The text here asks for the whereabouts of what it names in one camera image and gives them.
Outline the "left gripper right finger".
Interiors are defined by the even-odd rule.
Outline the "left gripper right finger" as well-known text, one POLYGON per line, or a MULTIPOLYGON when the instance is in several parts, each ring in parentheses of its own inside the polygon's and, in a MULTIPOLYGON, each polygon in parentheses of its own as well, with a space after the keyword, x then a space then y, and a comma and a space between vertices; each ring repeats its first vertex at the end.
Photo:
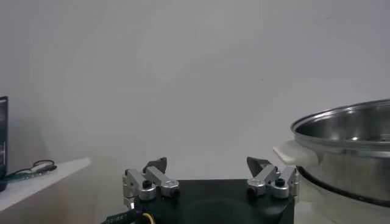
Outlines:
POLYGON ((247 193, 257 198, 270 193, 277 199, 299 194, 299 174, 295 167, 285 167, 282 171, 266 159, 247 157, 247 165, 252 174, 247 183, 247 193))

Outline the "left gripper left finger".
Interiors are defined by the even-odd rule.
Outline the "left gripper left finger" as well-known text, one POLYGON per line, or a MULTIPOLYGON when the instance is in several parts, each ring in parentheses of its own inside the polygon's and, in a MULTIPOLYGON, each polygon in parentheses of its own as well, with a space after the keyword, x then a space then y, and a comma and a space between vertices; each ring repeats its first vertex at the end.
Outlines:
POLYGON ((180 184, 166 176, 168 160, 162 157, 149 161, 141 171, 127 169, 122 175, 122 192, 124 205, 129 209, 135 207, 135 200, 152 201, 159 192, 162 197, 177 198, 180 195, 180 184))

